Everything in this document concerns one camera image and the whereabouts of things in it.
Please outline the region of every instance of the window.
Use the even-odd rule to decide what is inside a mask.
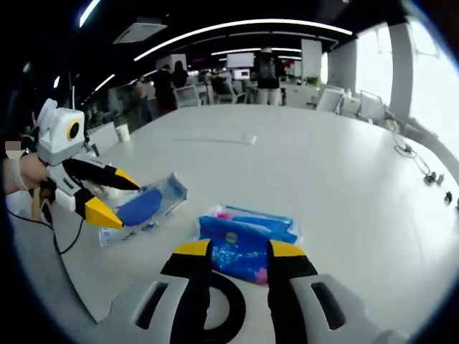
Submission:
[[[459,157],[458,71],[418,21],[410,21],[414,48],[410,115]]]
[[[386,24],[363,32],[357,39],[356,91],[373,93],[390,104],[392,45]]]
[[[321,81],[323,84],[328,82],[328,54],[322,54],[322,63],[321,63]]]

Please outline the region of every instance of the human hand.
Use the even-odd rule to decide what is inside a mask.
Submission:
[[[38,188],[40,181],[46,179],[46,166],[38,159],[38,154],[32,153],[19,160],[21,177],[29,188]]]

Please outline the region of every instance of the ceiling light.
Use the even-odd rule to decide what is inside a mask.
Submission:
[[[131,80],[130,82],[128,82],[127,84],[124,84],[123,86],[130,86],[134,84],[135,82],[137,82],[137,79]]]
[[[246,36],[248,34],[270,34],[270,32],[269,31],[241,32],[239,34],[230,34],[229,36],[230,37],[233,37],[233,36]]]
[[[23,73],[27,73],[30,70],[30,62],[26,63],[24,68],[22,68]]]
[[[144,74],[143,76],[144,77],[148,77],[149,75],[152,75],[153,73],[156,73],[156,72],[158,72],[158,70],[152,70],[151,72],[148,72],[148,73]]]
[[[211,37],[211,38],[207,38],[207,39],[203,39],[201,41],[198,41],[198,42],[195,42],[195,43],[191,43],[191,45],[195,45],[195,44],[199,44],[199,43],[203,43],[203,42],[207,42],[207,41],[213,41],[214,39],[220,39],[220,38],[225,38],[226,36],[217,36],[217,37]]]
[[[301,52],[301,49],[291,49],[291,48],[271,48],[274,52]]]
[[[114,74],[112,74],[111,76],[109,76],[107,79],[105,79],[99,86],[97,86],[94,90],[94,92],[97,92],[98,90],[100,90],[100,88],[105,85],[107,82],[109,82],[111,79],[113,79],[115,77]]]
[[[279,56],[280,59],[297,59],[301,61],[301,57],[298,56]]]
[[[60,77],[57,77],[56,80],[55,80],[55,84],[54,84],[55,88],[57,88],[57,86],[59,84],[59,80],[60,80]]]
[[[233,50],[225,50],[223,52],[213,52],[211,53],[212,56],[215,55],[223,55],[223,54],[232,54],[233,52],[259,52],[261,48],[247,48],[247,49],[233,49]]]
[[[315,34],[301,34],[300,32],[273,31],[272,34],[290,34],[292,36],[317,37]]]
[[[247,48],[247,49],[234,49],[234,50],[225,50],[223,52],[213,52],[212,56],[231,54],[233,52],[259,52],[261,48]],[[271,48],[274,52],[301,52],[301,49],[292,49],[292,48]]]
[[[83,14],[80,17],[80,27],[83,26],[83,24],[86,22],[86,19],[89,17],[93,9],[99,4],[99,2],[100,0],[92,0],[89,6],[86,7],[86,10],[83,12]]]
[[[156,45],[155,47],[147,50],[143,54],[138,55],[134,61],[138,61],[142,58],[144,58],[146,55],[155,52],[156,50],[163,48],[167,45],[170,45],[174,42],[180,41],[181,39],[185,39],[187,37],[194,36],[195,34],[202,34],[204,32],[212,31],[212,30],[217,30],[217,29],[223,29],[225,27],[237,27],[239,25],[248,25],[248,24],[295,24],[295,25],[304,25],[307,27],[319,27],[321,29],[327,29],[327,30],[332,30],[336,32],[341,32],[342,34],[348,34],[351,35],[352,32],[349,30],[341,29],[339,27],[333,27],[331,25],[327,24],[322,24],[322,23],[315,23],[313,21],[304,21],[304,20],[295,20],[295,19],[250,19],[250,20],[240,20],[240,21],[231,21],[230,23],[224,23],[224,24],[218,24],[218,25],[212,25],[211,27],[205,27],[202,29],[194,30],[192,32],[188,32],[186,34],[182,34],[180,36],[177,36],[173,39],[170,39],[169,41],[165,41],[159,45]]]

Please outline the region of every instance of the monitor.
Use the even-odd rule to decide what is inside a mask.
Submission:
[[[234,79],[235,80],[249,80],[250,79],[250,70],[234,70]]]
[[[254,54],[253,52],[243,52],[240,54],[227,55],[228,68],[243,68],[253,67]]]

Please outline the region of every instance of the black cable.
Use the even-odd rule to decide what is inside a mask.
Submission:
[[[49,229],[51,229],[52,231],[55,231],[54,228],[52,228],[49,224],[46,224],[44,223],[43,221],[36,221],[36,220],[31,220],[31,219],[28,219],[28,218],[25,218],[25,217],[22,217],[22,216],[19,216],[19,215],[16,215],[15,213],[13,213],[11,210],[9,209],[6,209],[12,216],[18,218],[18,219],[21,219],[21,220],[25,220],[25,221],[28,221],[28,222],[34,222],[35,224],[43,224],[45,225],[46,227],[48,227]]]
[[[75,243],[77,242],[78,238],[80,237],[80,233],[81,233],[81,228],[82,228],[82,225],[83,225],[83,221],[84,219],[81,219],[81,222],[80,222],[80,228],[78,229],[78,233],[77,233],[77,236],[73,239],[73,242],[69,245],[68,248],[66,248],[64,251],[59,251],[59,248],[57,246],[57,240],[56,240],[56,233],[55,233],[55,230],[54,228],[52,228],[52,226],[50,226],[49,224],[46,224],[42,221],[36,221],[36,220],[31,220],[31,219],[28,219],[26,217],[22,217],[22,216],[19,216],[19,215],[16,215],[15,213],[13,213],[11,210],[9,209],[6,209],[12,216],[18,218],[18,219],[21,219],[21,220],[24,220],[24,221],[28,221],[28,222],[33,222],[35,224],[43,224],[44,226],[48,227],[49,229],[51,229],[54,233],[54,238],[53,238],[53,242],[54,242],[54,246],[55,246],[55,249],[56,249],[56,252],[58,254],[64,254],[66,252],[68,252],[72,247],[73,245],[75,245]]]
[[[73,239],[73,242],[69,245],[69,247],[66,248],[66,249],[65,249],[64,251],[62,251],[62,252],[57,251],[57,253],[59,253],[59,254],[62,255],[62,254],[64,254],[64,253],[68,252],[68,251],[73,247],[73,245],[75,245],[75,242],[77,242],[78,238],[80,237],[81,227],[82,227],[82,225],[83,225],[83,221],[84,221],[84,219],[81,219],[80,228],[78,229],[77,236]]]

